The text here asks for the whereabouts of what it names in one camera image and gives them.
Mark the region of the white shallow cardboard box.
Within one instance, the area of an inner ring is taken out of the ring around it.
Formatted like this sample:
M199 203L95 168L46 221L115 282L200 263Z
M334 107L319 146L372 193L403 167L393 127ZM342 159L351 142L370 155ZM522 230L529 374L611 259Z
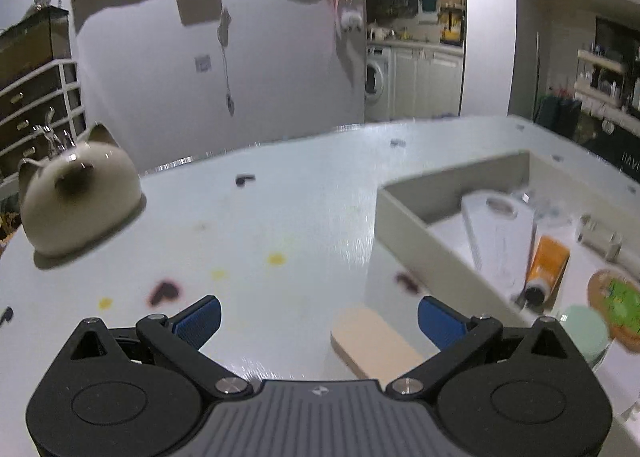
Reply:
M591 249L577 245L581 216L590 214L602 221L639 250L639 200L623 204L620 195L626 177L611 167L604 172L613 180L597 188L578 170L529 152L427 172L378 191L375 239L418 283L420 292L466 315L488 313L509 326L528 326L540 315L559 316L571 305L588 302L589 278L605 263ZM461 214L461 198L470 191L511 194L529 186L558 199L573 217L573 224L564 228L535 226L537 235L550 235L570 248L562 283L539 310L516 304L522 287L504 292L477 272Z

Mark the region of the orange cream tube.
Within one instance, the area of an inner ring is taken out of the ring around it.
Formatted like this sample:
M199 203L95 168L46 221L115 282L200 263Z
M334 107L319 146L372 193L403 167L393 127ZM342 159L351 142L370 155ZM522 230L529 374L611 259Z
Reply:
M542 307L561 283L570 260L570 249L550 236L540 237L526 277L524 300L529 307Z

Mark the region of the mint green round case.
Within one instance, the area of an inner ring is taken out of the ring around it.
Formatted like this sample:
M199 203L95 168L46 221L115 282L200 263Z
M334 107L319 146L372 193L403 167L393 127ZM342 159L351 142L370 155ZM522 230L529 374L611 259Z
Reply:
M611 342L602 316L592 307L575 304L560 314L559 321L586 362L596 366Z

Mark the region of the beige wooden block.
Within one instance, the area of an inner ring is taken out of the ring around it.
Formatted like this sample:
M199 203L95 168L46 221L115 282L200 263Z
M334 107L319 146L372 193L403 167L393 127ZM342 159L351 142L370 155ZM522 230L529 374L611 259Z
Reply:
M384 319L367 307L345 310L331 328L337 356L360 379L375 379L385 388L424 357Z

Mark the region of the clear plastic blister pack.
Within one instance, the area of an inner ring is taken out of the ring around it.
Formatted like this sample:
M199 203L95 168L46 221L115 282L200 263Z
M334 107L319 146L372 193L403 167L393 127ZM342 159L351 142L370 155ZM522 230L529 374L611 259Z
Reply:
M573 224L573 217L563 203L539 193L535 188L519 188L511 196L533 210L537 228L559 229Z

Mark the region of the cream cat-shaped ceramic pot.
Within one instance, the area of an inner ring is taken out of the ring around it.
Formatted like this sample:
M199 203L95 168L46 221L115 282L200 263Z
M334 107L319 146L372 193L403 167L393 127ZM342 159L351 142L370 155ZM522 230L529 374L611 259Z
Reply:
M97 122L73 145L43 131L50 155L17 165L25 235L38 255L73 255L118 229L142 209L139 174L108 129Z

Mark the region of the white kitchen cabinets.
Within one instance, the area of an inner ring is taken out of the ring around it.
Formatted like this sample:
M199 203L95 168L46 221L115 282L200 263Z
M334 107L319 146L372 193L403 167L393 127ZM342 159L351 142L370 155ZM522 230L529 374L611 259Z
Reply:
M461 48L393 46L393 118L435 119L460 113L464 57Z

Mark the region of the white drawer cabinet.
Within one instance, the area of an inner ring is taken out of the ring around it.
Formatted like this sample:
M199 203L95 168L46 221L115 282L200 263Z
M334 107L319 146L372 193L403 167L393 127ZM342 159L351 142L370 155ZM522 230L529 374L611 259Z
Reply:
M48 125L59 136L77 139L87 130L77 63L54 60L1 90L1 196L18 192L17 165L47 157L47 140L37 132Z

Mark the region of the white washing machine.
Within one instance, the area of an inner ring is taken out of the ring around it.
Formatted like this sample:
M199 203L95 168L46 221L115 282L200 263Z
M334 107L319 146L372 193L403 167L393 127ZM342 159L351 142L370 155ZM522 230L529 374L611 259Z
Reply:
M392 76L390 76L390 48L367 47L366 76L364 77L364 110L367 121L390 120L392 109Z

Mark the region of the glass aquarium tank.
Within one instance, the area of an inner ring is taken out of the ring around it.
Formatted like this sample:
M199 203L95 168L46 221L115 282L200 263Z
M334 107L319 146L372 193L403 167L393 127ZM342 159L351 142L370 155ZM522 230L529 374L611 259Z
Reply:
M66 10L47 6L2 32L2 89L50 61L72 57L68 32L69 15Z

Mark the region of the white plush sheep toy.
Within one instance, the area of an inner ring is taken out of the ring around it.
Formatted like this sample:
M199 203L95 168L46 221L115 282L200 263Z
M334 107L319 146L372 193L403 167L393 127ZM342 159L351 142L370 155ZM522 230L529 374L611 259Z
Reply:
M340 14L342 32L361 32L362 14L357 10L344 10Z

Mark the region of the white wall socket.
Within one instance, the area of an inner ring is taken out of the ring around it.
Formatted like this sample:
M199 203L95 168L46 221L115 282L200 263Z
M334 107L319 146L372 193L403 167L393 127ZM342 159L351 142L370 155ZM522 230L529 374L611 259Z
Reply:
M206 73L212 68L212 60L208 54L198 55L194 58L195 69L198 73Z

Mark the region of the white wall shelf with bottles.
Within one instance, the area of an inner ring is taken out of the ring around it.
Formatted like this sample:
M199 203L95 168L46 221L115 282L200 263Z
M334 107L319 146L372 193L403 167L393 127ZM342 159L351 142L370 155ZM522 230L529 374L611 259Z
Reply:
M599 52L577 52L575 99L590 112L639 118L639 68L628 67Z

